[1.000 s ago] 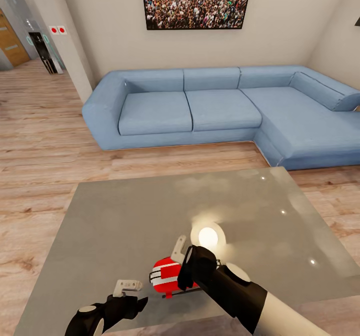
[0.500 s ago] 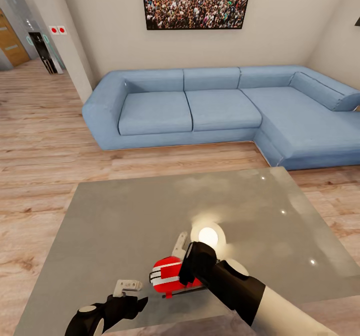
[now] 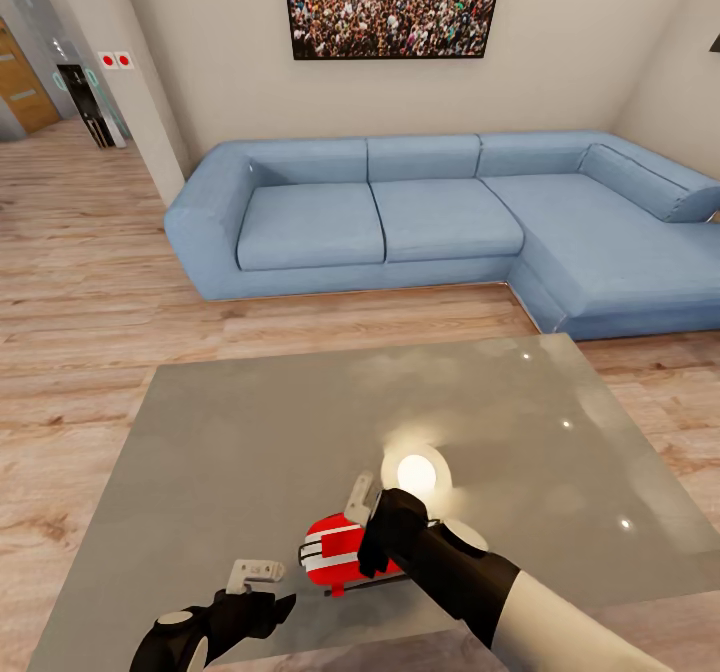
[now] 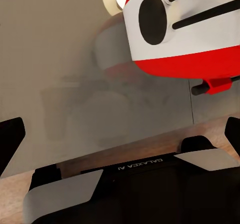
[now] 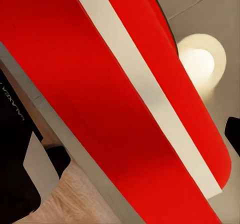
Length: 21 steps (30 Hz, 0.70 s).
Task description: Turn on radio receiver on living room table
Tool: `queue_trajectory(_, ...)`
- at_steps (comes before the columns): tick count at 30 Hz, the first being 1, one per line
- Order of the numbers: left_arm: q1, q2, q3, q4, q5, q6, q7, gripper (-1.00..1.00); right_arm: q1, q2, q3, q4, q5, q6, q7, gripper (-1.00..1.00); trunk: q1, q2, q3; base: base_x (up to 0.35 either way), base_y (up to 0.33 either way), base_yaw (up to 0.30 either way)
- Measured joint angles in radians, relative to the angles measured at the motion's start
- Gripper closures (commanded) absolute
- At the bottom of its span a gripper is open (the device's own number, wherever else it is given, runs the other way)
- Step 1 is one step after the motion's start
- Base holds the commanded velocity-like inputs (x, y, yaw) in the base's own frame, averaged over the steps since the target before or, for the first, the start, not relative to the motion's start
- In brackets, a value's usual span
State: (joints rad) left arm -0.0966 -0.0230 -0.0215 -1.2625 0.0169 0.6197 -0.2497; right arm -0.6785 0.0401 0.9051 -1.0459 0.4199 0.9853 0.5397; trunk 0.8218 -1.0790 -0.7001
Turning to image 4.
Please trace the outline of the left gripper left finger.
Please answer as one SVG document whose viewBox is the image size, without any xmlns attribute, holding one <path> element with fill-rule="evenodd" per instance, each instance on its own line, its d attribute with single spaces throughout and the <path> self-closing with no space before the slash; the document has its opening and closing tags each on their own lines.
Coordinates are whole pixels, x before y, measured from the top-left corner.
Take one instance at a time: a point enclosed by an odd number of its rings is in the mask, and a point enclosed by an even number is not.
<svg viewBox="0 0 240 224">
<path fill-rule="evenodd" d="M 0 122 L 0 176 L 26 135 L 21 117 Z"/>
</svg>

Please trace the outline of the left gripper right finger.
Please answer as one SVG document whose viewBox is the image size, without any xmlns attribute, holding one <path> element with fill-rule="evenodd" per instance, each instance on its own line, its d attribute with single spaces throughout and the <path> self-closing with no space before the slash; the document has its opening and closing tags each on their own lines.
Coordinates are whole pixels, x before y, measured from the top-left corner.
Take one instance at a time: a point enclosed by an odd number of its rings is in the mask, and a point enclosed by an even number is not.
<svg viewBox="0 0 240 224">
<path fill-rule="evenodd" d="M 240 156 L 240 118 L 229 117 L 224 134 Z"/>
</svg>

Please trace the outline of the radio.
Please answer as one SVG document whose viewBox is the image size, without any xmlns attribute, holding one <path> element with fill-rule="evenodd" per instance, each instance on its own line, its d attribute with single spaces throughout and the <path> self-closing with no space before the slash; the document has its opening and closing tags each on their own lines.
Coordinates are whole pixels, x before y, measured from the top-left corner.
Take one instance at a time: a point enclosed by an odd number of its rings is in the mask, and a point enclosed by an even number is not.
<svg viewBox="0 0 240 224">
<path fill-rule="evenodd" d="M 132 61 L 147 74 L 203 79 L 191 93 L 240 80 L 240 0 L 126 0 Z"/>
</svg>

